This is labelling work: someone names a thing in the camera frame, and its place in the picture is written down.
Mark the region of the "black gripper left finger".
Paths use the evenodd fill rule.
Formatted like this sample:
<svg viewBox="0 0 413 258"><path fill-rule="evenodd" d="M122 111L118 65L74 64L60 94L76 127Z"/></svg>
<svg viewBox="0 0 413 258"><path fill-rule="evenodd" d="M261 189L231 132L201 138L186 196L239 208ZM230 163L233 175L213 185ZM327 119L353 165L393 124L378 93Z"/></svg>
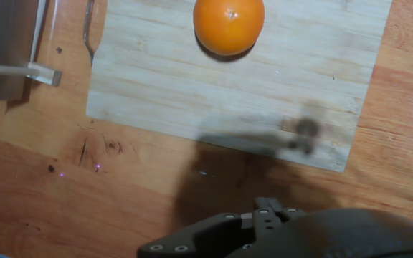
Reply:
<svg viewBox="0 0 413 258"><path fill-rule="evenodd" d="M137 258L227 257L255 242L253 213L221 213L140 246Z"/></svg>

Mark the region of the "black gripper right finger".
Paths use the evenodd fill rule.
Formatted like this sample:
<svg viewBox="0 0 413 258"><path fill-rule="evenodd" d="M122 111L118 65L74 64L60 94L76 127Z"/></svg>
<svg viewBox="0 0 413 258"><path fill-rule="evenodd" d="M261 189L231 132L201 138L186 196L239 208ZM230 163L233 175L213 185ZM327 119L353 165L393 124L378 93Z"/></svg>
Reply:
<svg viewBox="0 0 413 258"><path fill-rule="evenodd" d="M285 208L276 198L268 198L267 201L277 217L277 219L267 220L267 229L274 229L280 224L306 216L304 210Z"/></svg>

